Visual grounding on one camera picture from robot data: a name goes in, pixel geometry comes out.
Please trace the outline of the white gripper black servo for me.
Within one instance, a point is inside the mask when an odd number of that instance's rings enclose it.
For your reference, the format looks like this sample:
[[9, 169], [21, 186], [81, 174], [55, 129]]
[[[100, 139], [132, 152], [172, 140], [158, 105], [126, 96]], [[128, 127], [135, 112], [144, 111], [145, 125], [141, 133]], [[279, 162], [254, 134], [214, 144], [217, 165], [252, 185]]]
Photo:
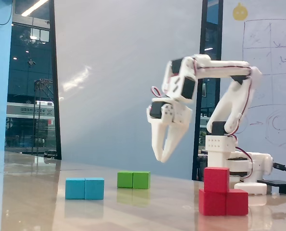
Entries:
[[179, 101], [172, 98], [152, 99], [147, 108], [147, 120], [151, 123], [152, 148], [157, 161], [166, 162], [170, 158], [187, 132], [191, 118], [192, 110]]

